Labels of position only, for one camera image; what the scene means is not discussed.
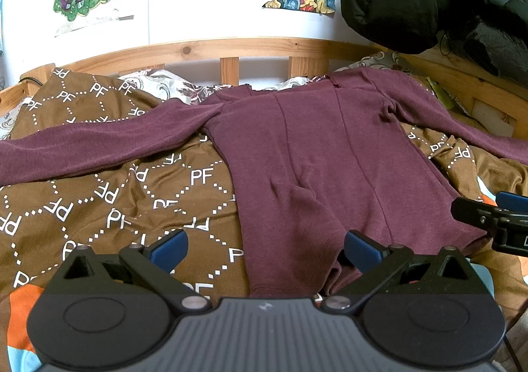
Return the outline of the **yellow green cloth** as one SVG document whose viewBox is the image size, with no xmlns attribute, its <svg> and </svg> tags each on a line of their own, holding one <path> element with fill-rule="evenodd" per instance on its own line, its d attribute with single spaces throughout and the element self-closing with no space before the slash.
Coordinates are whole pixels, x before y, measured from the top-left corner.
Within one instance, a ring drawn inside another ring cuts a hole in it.
<svg viewBox="0 0 528 372">
<path fill-rule="evenodd" d="M 432 93 L 440 101 L 440 103 L 447 109 L 452 110 L 455 107 L 454 101 L 451 100 L 449 94 L 435 81 L 430 77 L 426 77 L 428 85 L 432 90 Z"/>
</svg>

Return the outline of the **black puffer jacket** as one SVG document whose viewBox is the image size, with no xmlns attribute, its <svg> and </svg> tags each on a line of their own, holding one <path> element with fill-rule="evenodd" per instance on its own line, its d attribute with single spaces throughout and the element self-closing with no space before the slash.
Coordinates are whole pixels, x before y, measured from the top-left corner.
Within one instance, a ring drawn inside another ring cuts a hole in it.
<svg viewBox="0 0 528 372">
<path fill-rule="evenodd" d="M 527 0 L 341 0 L 352 30 L 378 45 L 450 52 L 496 77 L 527 84 Z"/>
</svg>

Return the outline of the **floral paisley pillow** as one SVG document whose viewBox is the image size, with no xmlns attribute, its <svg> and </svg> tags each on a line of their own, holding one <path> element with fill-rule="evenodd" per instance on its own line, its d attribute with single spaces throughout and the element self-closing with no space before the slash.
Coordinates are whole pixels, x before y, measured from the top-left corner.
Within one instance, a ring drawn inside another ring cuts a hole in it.
<svg viewBox="0 0 528 372">
<path fill-rule="evenodd" d="M 1 138 L 21 138 L 56 125 L 126 120 L 170 99 L 196 105 L 226 87 L 194 84 L 165 69 L 102 78 L 58 68 L 42 92 L 19 99 L 1 116 Z"/>
</svg>

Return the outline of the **maroon long sleeve shirt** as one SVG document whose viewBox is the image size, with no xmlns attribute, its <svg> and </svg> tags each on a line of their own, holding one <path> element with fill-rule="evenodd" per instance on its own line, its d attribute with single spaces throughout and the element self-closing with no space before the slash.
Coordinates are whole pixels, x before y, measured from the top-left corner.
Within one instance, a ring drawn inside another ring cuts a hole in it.
<svg viewBox="0 0 528 372">
<path fill-rule="evenodd" d="M 527 161 L 525 141 L 460 123 L 415 79 L 360 67 L 282 92 L 237 86 L 198 105 L 169 100 L 124 121 L 59 125 L 3 141 L 1 181 L 113 168 L 174 150 L 202 130 L 231 173 L 250 294 L 312 295 L 350 279 L 337 257 L 352 229 L 421 254 L 482 237 L 451 217 L 455 189 L 404 124 Z"/>
</svg>

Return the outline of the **brown PF patterned duvet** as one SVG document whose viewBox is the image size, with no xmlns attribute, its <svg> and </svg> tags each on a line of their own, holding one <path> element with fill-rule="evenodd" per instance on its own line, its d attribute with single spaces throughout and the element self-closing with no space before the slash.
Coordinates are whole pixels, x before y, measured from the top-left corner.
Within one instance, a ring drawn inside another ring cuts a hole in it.
<svg viewBox="0 0 528 372">
<path fill-rule="evenodd" d="M 430 128 L 404 124 L 404 130 L 455 189 L 455 198 L 490 203 L 501 191 L 526 194 L 527 161 L 497 157 Z M 252 296 L 231 173 L 202 130 L 174 150 L 113 168 L 20 184 L 1 181 L 2 370 L 39 367 L 26 320 L 74 248 L 88 245 L 110 254 L 132 243 L 151 244 L 176 229 L 190 242 L 175 270 L 178 279 L 211 300 Z M 523 319 L 526 260 L 495 253 L 484 233 L 459 249 L 488 267 L 507 320 Z M 350 274 L 345 286 L 357 272 L 339 254 L 337 262 Z"/>
</svg>

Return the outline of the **wooden bed headboard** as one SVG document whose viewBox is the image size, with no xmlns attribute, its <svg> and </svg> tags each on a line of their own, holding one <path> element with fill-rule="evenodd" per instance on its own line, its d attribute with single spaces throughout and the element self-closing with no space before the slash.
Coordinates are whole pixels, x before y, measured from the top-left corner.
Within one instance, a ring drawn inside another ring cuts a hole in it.
<svg viewBox="0 0 528 372">
<path fill-rule="evenodd" d="M 82 59 L 67 69 L 110 76 L 167 64 L 218 59 L 221 82 L 238 85 L 240 58 L 288 58 L 290 77 L 317 77 L 329 71 L 331 60 L 354 61 L 383 50 L 381 46 L 305 38 L 243 38 L 148 45 Z M 527 88 L 463 58 L 444 55 L 438 47 L 403 58 L 452 93 L 467 110 L 476 101 L 488 104 L 515 120 L 514 138 L 527 138 Z"/>
</svg>

